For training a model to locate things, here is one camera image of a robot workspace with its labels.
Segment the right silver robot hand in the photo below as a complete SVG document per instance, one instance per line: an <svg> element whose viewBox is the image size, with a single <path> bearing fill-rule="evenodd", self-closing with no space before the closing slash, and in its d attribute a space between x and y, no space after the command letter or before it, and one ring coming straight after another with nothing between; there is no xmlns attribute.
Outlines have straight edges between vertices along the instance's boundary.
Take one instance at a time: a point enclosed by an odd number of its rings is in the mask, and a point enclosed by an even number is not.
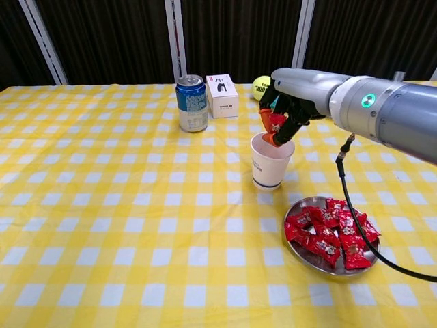
<svg viewBox="0 0 437 328"><path fill-rule="evenodd" d="M350 77L302 68L278 68L259 101L266 133L262 139L280 147L312 120L332 118L330 99Z"/></svg>

